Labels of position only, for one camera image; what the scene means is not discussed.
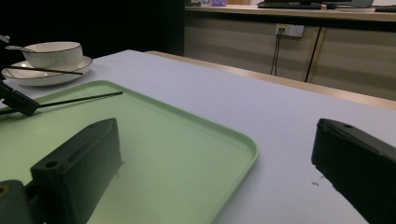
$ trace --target spoon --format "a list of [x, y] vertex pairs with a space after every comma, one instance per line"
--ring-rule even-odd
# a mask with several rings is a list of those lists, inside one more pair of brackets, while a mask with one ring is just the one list
[[20, 50], [20, 51], [30, 52], [30, 53], [35, 52], [35, 51], [32, 50], [32, 49], [26, 49], [26, 48], [24, 48], [24, 47], [19, 47], [19, 46], [6, 46], [6, 49], [15, 49], [15, 50]]

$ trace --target green tray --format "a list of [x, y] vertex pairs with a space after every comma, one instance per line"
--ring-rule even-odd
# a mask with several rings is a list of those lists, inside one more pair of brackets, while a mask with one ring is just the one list
[[0, 117], [0, 180], [31, 180], [30, 167], [75, 133], [116, 118], [125, 163], [89, 223], [210, 223], [257, 160], [247, 136], [107, 81], [37, 99], [123, 95]]

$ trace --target white saucer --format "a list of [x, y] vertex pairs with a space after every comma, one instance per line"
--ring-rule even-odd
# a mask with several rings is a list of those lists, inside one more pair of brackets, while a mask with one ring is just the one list
[[[83, 56], [81, 63], [78, 65], [78, 69], [73, 72], [80, 72], [82, 74], [85, 74], [90, 70], [91, 64], [92, 59]], [[30, 65], [26, 61], [14, 63], [12, 65], [21, 67], [32, 67], [32, 65]], [[82, 77], [82, 75], [73, 75], [68, 73], [38, 72], [11, 68], [3, 69], [1, 71], [1, 74], [7, 80], [10, 80], [22, 86], [50, 86], [65, 83]]]

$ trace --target white tabletop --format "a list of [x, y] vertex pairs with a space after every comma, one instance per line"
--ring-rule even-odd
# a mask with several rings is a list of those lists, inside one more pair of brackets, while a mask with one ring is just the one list
[[320, 118], [353, 125], [396, 146], [396, 110], [126, 50], [55, 87], [6, 83], [33, 98], [109, 80], [250, 136], [257, 163], [216, 223], [367, 223], [311, 163]]

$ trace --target keyboard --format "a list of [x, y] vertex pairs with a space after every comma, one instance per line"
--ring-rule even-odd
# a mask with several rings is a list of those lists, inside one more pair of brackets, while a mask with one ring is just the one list
[[258, 8], [285, 8], [285, 9], [315, 9], [321, 10], [321, 4], [288, 4], [288, 3], [259, 3]]
[[396, 6], [375, 7], [376, 12], [396, 12]]

